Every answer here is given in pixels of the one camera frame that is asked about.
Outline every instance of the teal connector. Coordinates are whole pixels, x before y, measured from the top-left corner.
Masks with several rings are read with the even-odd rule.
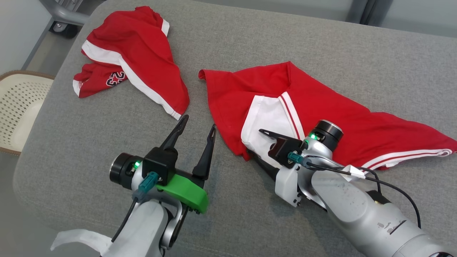
[[[290,152],[288,155],[287,155],[287,158],[290,160],[290,161],[293,161],[295,163],[302,163],[303,161],[303,157],[301,155],[298,155],[296,153],[293,153],[293,152]]]
[[[142,202],[146,195],[148,194],[149,190],[151,190],[157,184],[159,180],[159,175],[155,172],[150,172],[147,176],[143,179],[141,184],[139,185],[138,189],[135,190],[132,194],[132,199],[137,200],[137,202]]]

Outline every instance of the perforated plastic basket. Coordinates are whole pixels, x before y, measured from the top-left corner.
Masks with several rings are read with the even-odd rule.
[[[22,152],[53,81],[53,76],[23,70],[0,76],[0,151]]]

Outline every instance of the red and white clothing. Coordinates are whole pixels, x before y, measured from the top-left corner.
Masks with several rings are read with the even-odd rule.
[[[228,147],[246,160],[246,148],[272,166],[273,140],[267,129],[303,140],[321,119],[343,130],[333,159],[346,166],[391,167],[423,156],[447,156],[457,141],[434,128],[370,110],[344,97],[291,62],[237,72],[201,70],[207,82],[208,104]]]
[[[73,88],[87,97],[126,80],[179,119],[189,105],[187,88],[173,61],[170,25],[148,6],[116,11],[94,29],[82,53],[94,63],[74,76]]]

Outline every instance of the gray table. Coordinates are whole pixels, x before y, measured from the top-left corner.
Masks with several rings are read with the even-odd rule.
[[[20,203],[52,228],[112,236],[131,192],[109,181],[111,161],[121,152],[146,154],[176,124],[128,81],[84,99],[73,92],[73,76],[89,62],[80,53],[85,37],[113,11],[139,5],[170,22],[170,46],[189,90],[190,120],[176,146],[180,169],[197,163],[213,123],[206,84],[197,77],[203,68],[236,71],[291,60],[373,111],[428,124],[457,139],[456,39],[189,0],[110,0],[76,39],[15,172]],[[423,158],[380,173],[416,201],[423,229],[454,245],[456,167],[457,156]],[[187,216],[168,256],[360,256],[325,212],[279,199],[274,182],[254,162],[234,156],[220,136],[205,189],[208,212]],[[407,199],[383,191],[415,220]]]

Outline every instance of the green plastic part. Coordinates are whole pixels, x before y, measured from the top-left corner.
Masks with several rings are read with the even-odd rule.
[[[157,184],[156,187],[200,213],[205,213],[208,208],[209,200],[206,191],[183,176],[175,174],[168,185]]]

